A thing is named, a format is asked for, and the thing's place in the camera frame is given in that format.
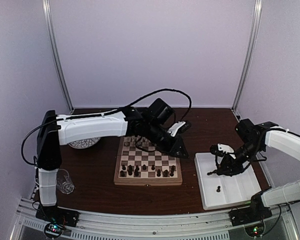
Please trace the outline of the dark bishop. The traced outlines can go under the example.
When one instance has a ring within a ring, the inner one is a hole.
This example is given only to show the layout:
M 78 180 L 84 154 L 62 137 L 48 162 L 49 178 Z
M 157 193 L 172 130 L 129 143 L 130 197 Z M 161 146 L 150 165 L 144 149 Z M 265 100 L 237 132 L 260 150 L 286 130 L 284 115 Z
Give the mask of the dark bishop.
M 156 175 L 157 175 L 158 177 L 160 177 L 160 176 L 161 176 L 161 170 L 160 170 L 160 169 L 158 169 L 158 170 L 157 170 L 157 173 L 156 173 Z

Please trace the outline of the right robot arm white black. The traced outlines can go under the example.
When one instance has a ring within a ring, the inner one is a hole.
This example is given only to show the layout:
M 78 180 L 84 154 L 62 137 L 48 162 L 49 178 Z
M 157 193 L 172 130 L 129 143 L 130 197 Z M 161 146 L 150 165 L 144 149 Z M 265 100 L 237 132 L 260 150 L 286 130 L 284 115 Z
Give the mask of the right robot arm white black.
M 299 134 L 271 121 L 254 124 L 248 118 L 237 123 L 235 132 L 243 142 L 238 149 L 221 143 L 210 147 L 210 152 L 215 156 L 214 172 L 218 176 L 233 177 L 244 173 L 257 160 L 257 154 L 267 149 L 297 161 L 300 166 Z M 294 203 L 300 203 L 300 179 L 254 194 L 246 216 L 256 221 L 272 206 Z

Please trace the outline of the dark queen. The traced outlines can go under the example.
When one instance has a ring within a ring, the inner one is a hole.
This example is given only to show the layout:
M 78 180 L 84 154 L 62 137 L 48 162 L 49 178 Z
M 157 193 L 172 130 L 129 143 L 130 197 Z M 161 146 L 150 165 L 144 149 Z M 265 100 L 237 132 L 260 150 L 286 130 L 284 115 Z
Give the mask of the dark queen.
M 136 168 L 135 171 L 134 171 L 134 176 L 135 176 L 135 177 L 138 177 L 138 176 L 139 176 L 139 170 L 138 170 L 137 168 Z

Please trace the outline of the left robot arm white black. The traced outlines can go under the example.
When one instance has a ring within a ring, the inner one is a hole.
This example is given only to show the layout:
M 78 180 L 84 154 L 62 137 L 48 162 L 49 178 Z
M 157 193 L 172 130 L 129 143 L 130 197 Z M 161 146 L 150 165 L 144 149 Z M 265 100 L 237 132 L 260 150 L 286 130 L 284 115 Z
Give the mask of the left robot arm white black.
M 45 113 L 36 138 L 36 168 L 40 209 L 51 222 L 62 218 L 57 206 L 57 172 L 62 163 L 60 147 L 70 143 L 103 137 L 139 136 L 149 140 L 156 150 L 171 157 L 186 159 L 181 134 L 191 123 L 181 119 L 170 128 L 164 123 L 174 110 L 162 99 L 156 99 L 149 107 L 124 106 L 111 111 L 77 115 L 57 115 L 54 110 Z

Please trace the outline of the wooden chess board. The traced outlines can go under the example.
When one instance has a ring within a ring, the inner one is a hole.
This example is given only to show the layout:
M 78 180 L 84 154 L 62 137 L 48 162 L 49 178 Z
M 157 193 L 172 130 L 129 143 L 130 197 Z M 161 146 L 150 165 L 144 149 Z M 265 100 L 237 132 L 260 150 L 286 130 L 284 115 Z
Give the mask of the wooden chess board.
M 155 146 L 140 147 L 124 146 L 124 138 L 120 139 L 117 152 L 113 182 L 119 186 L 180 186 L 183 183 L 180 160 L 156 150 Z M 128 167 L 132 165 L 132 175 L 128 175 Z M 135 177 L 134 171 L 139 166 L 139 176 Z M 170 176 L 171 167 L 175 166 L 174 176 Z M 157 170 L 161 170 L 161 176 L 157 176 Z M 164 177 L 163 172 L 169 171 L 169 176 Z M 120 171 L 125 172 L 125 177 L 120 176 Z

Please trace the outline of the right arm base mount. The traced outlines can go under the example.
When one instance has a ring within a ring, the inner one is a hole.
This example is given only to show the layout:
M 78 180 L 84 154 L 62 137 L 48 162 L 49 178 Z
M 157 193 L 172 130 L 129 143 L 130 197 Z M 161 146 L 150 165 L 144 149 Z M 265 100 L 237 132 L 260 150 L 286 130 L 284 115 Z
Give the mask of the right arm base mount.
M 264 219 L 270 218 L 272 211 L 269 208 L 263 210 L 253 210 L 251 207 L 232 209 L 229 212 L 229 218 L 233 227 L 246 225 L 254 222 L 262 222 Z

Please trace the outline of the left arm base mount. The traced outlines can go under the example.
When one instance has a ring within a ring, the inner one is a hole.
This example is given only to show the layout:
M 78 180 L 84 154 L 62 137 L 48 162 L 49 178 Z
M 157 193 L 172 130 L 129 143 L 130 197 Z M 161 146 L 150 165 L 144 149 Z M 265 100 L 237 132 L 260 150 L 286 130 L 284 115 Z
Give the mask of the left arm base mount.
M 60 208 L 58 203 L 46 206 L 37 200 L 38 208 L 35 217 L 46 222 L 51 222 L 59 226 L 76 227 L 80 213 L 76 210 Z

